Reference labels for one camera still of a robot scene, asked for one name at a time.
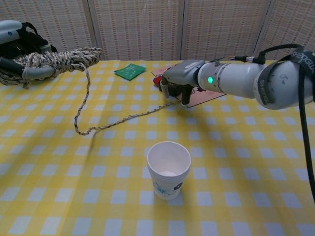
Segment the green packet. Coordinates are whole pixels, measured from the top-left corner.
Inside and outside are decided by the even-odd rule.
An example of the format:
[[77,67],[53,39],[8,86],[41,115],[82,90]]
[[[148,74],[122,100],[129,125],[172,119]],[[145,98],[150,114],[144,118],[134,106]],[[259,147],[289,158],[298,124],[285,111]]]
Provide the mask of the green packet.
[[132,80],[135,78],[137,75],[140,75],[146,70],[145,67],[140,66],[140,65],[135,65],[135,64],[129,64],[125,68],[115,70],[115,74],[123,77],[126,80]]

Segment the table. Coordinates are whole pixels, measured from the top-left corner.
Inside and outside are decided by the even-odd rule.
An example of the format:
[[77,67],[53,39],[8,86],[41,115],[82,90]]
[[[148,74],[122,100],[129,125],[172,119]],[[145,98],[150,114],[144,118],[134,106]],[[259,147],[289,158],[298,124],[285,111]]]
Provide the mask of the table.
[[[147,71],[131,82],[114,75],[131,62]],[[164,104],[150,71],[170,63],[89,68],[80,129]],[[0,235],[315,235],[298,109],[223,96],[80,136],[73,118],[85,87],[79,71],[29,90],[0,86]],[[314,148],[315,105],[307,115]],[[192,155],[181,194],[168,202],[154,196],[146,168],[148,148],[165,140]]]

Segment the coiled rope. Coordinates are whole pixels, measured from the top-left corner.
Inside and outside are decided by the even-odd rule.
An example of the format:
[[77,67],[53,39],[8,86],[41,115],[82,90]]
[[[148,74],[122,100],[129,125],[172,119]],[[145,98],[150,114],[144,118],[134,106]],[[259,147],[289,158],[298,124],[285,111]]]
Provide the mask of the coiled rope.
[[[175,101],[169,104],[161,105],[158,106],[157,108],[143,112],[140,114],[135,114],[135,115],[129,115],[126,118],[123,118],[117,122],[100,126],[100,127],[90,127],[87,131],[82,132],[79,130],[78,127],[78,118],[81,114],[82,109],[84,108],[90,94],[90,85],[91,85],[91,80],[90,80],[90,74],[88,71],[88,68],[92,65],[95,65],[99,62],[99,57],[102,53],[102,49],[100,48],[79,48],[75,49],[72,51],[65,51],[65,52],[58,52],[58,53],[49,53],[46,52],[44,54],[39,54],[39,53],[31,53],[28,55],[23,55],[20,56],[14,61],[20,65],[23,65],[25,67],[45,67],[45,66],[50,66],[55,69],[55,73],[49,77],[42,78],[40,80],[46,80],[50,78],[55,78],[59,74],[64,73],[66,71],[72,72],[74,70],[79,70],[79,71],[84,71],[87,77],[87,87],[86,87],[86,95],[83,99],[83,102],[81,106],[78,109],[77,115],[74,117],[74,128],[75,131],[80,134],[80,135],[88,135],[92,130],[102,130],[102,129],[107,129],[109,127],[115,126],[120,123],[124,123],[127,120],[136,118],[136,117],[141,117],[145,115],[149,115],[151,113],[157,112],[163,108],[166,108],[171,105],[175,105],[179,103],[180,101]],[[30,87],[30,84],[32,83],[32,80],[30,79],[23,79],[20,76],[15,76],[11,75],[5,71],[0,70],[0,82],[4,85],[19,85],[23,84],[23,88],[28,89]]]

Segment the paper cup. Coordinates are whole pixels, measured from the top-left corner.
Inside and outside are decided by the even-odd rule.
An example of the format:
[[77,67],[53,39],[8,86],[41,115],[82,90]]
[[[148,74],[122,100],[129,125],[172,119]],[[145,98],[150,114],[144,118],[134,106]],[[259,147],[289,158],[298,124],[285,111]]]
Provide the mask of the paper cup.
[[147,162],[156,195],[165,200],[176,198],[190,169],[188,150],[175,142],[157,143],[150,148]]

